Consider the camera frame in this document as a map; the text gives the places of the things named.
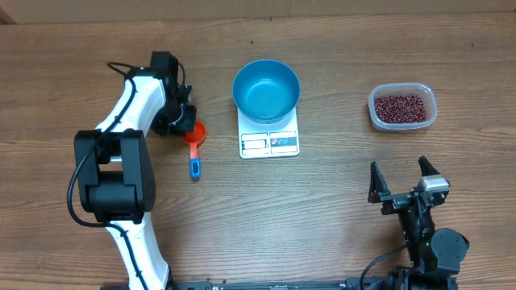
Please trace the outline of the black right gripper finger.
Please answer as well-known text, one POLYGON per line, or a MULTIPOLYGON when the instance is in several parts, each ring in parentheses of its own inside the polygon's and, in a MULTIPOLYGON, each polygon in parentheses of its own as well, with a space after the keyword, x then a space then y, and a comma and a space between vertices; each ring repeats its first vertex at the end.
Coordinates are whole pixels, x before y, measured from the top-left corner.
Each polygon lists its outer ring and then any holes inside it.
POLYGON ((422 155, 418 159, 418 164, 422 173, 422 176, 434 176, 439 175, 440 172, 436 170, 426 156, 422 155))
POLYGON ((381 174, 378 168, 377 162, 373 161, 370 166, 370 185, 368 191, 368 202, 369 203, 380 203, 383 198, 390 194, 390 190, 385 181, 385 178, 381 174))

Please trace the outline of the orange scoop blue handle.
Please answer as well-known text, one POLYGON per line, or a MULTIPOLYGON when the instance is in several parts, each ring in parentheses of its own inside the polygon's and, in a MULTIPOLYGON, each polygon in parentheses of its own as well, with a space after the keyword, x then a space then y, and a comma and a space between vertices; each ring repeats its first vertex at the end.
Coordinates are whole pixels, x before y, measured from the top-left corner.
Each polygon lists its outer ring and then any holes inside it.
POLYGON ((198 148, 204 143, 206 139, 206 127, 197 120, 194 124, 193 130, 188 131, 183 140, 189 145, 189 173, 193 180, 199 180, 202 175, 202 166, 199 156, 198 148))

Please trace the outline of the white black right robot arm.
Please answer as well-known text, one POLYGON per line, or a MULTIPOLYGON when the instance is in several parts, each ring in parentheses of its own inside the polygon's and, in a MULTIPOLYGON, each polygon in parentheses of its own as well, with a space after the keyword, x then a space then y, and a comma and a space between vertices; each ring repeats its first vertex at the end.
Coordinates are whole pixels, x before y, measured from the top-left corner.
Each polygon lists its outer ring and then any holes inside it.
POLYGON ((383 215, 396 214, 405 244, 373 260, 361 273, 361 289, 457 289, 456 275, 469 241, 459 232, 436 229, 431 209, 445 202, 450 182, 425 156, 418 159, 422 177, 407 193, 391 193, 377 163, 371 163, 368 202, 382 204, 383 215), (375 264, 407 250, 409 267, 397 267, 385 278, 367 279, 375 264))

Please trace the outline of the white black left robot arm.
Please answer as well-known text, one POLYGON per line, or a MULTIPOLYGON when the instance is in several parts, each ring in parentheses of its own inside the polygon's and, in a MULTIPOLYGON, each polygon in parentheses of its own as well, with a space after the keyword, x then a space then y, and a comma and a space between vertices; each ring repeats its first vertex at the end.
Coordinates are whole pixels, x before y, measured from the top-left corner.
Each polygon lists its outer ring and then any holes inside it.
POLYGON ((68 211, 76 223, 111 234, 127 269, 126 289, 174 289, 172 269, 152 226, 156 180, 146 136, 149 131, 184 136, 194 130, 192 88, 170 52, 153 52, 147 67, 119 62, 108 67, 123 76, 123 92, 95 129, 74 137, 68 211))

